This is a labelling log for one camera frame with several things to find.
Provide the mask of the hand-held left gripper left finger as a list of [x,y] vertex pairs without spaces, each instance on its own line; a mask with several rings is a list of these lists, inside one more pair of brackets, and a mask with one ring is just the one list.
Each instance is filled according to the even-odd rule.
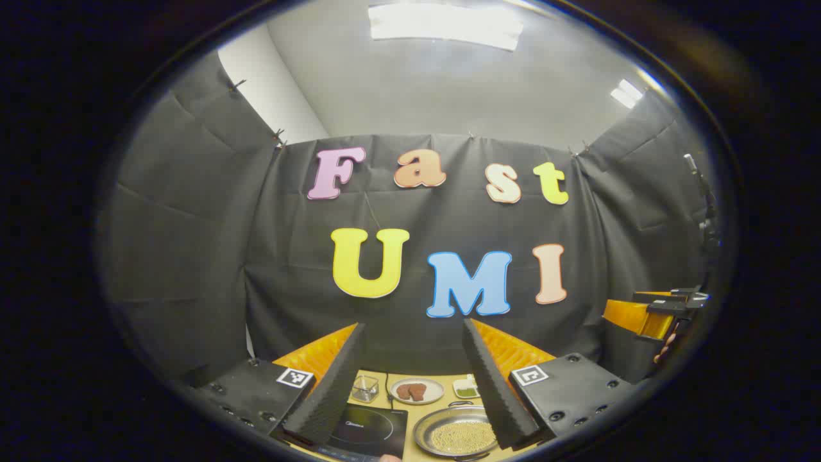
[[366,325],[355,323],[269,362],[247,359],[192,389],[249,432],[299,447],[325,444],[360,371]]

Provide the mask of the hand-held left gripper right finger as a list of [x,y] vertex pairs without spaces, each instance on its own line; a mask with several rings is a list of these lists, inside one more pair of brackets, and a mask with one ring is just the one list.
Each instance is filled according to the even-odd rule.
[[580,432],[634,393],[633,383],[584,355],[544,361],[525,342],[473,319],[463,321],[461,334],[502,449]]

